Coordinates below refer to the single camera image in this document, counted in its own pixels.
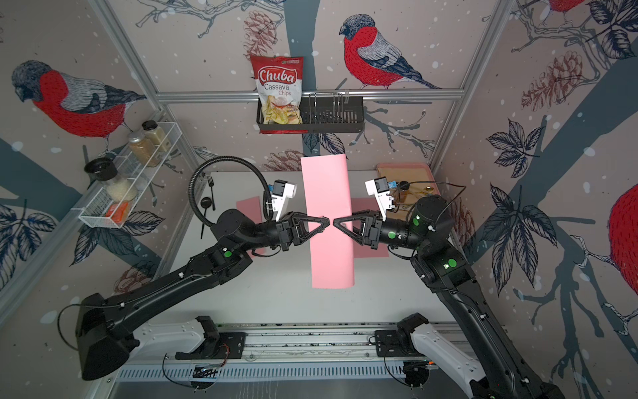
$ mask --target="glass jar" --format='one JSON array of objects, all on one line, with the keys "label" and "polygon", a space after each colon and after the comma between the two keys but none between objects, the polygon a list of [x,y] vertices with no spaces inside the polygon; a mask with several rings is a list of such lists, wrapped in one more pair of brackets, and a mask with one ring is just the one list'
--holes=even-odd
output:
[{"label": "glass jar", "polygon": [[160,160],[154,156],[155,146],[146,138],[143,130],[129,133],[128,142],[131,152],[142,165],[154,168],[160,164]]},{"label": "glass jar", "polygon": [[170,151],[172,143],[166,138],[164,129],[158,126],[156,121],[146,121],[142,123],[142,128],[146,138],[158,146],[161,152],[167,153]]},{"label": "glass jar", "polygon": [[108,158],[94,159],[86,164],[84,171],[99,181],[108,196],[117,203],[132,201],[137,196],[137,188],[117,172],[115,164]]}]

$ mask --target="white wire basket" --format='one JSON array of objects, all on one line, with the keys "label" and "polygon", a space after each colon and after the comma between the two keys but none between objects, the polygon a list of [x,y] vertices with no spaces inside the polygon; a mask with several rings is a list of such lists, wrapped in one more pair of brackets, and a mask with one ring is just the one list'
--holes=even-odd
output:
[{"label": "white wire basket", "polygon": [[[166,132],[166,137],[162,141],[162,144],[168,140],[171,143],[170,149],[166,152],[160,151],[159,146],[155,146],[155,152],[151,159],[157,157],[161,161],[155,167],[148,166],[148,162],[145,165],[142,165],[135,155],[130,151],[129,147],[126,146],[122,151],[122,155],[118,155],[113,159],[115,166],[117,167],[118,173],[122,174],[129,181],[131,181],[131,188],[129,190],[133,190],[133,188],[137,189],[137,195],[131,201],[120,201],[115,202],[111,199],[111,197],[107,194],[107,191],[104,187],[101,187],[98,193],[89,201],[89,203],[82,208],[82,212],[80,213],[80,220],[82,220],[89,227],[108,227],[111,229],[120,229],[124,223],[126,222],[126,217],[121,217],[121,220],[118,222],[114,220],[118,219],[120,209],[126,209],[127,202],[129,202],[129,208],[126,211],[126,215],[128,216],[133,208],[137,205],[137,202],[142,198],[144,191],[149,186],[155,174],[159,171],[161,166],[164,164],[164,161],[170,156],[170,153],[174,150],[175,144],[182,136],[182,130],[179,128],[177,123],[174,122],[157,122],[158,126],[164,129]],[[106,217],[107,211],[111,208],[112,205],[115,204],[114,209],[110,212],[109,217]]]}]

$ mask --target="chips bag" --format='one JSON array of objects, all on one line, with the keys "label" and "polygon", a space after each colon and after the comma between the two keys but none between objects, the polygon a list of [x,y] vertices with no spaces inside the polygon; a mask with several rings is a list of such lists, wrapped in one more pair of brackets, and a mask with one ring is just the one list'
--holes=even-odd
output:
[{"label": "chips bag", "polygon": [[303,57],[251,56],[264,124],[299,124]]}]

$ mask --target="tray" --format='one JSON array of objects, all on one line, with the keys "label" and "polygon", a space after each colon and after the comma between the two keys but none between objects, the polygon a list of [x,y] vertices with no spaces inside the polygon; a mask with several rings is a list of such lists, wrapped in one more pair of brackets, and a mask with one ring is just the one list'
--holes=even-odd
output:
[{"label": "tray", "polygon": [[311,93],[301,98],[301,124],[264,124],[262,103],[257,105],[257,125],[260,133],[359,133],[365,121],[363,97],[343,93]]},{"label": "tray", "polygon": [[[132,186],[137,188],[137,195],[135,198],[130,201],[131,207],[129,209],[129,214],[133,211],[133,208],[137,205],[137,202],[142,198],[144,191],[149,186],[155,174],[159,171],[161,166],[164,164],[164,161],[168,158],[170,153],[173,151],[175,144],[182,136],[182,130],[179,128],[177,123],[173,122],[158,122],[158,126],[164,129],[166,132],[166,137],[164,140],[169,140],[172,145],[170,150],[166,153],[162,153],[158,151],[158,146],[155,146],[154,156],[159,154],[159,158],[161,162],[155,167],[149,167],[147,165],[142,165],[135,155],[130,151],[128,145],[124,148],[121,154],[118,155],[113,160],[115,166],[119,173],[124,174],[125,176],[129,176],[129,180],[132,182]],[[104,187],[101,187],[97,194],[89,201],[86,206],[82,208],[82,212],[80,213],[80,220],[82,220],[89,227],[108,227],[113,229],[120,229],[126,219],[124,218],[119,223],[115,222],[111,217],[104,217],[109,207],[115,204],[115,202],[108,196]],[[117,210],[122,206],[122,202],[117,203],[117,207],[115,211],[112,213],[113,215],[117,214]]]}]

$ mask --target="black wire basket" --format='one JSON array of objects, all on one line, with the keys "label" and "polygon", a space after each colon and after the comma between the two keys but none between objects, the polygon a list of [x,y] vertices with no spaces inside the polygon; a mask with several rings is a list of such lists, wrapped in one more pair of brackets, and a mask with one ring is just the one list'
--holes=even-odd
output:
[{"label": "black wire basket", "polygon": [[359,133],[364,129],[363,97],[343,93],[311,93],[301,98],[300,124],[263,123],[262,102],[257,105],[257,125],[262,133]]}]

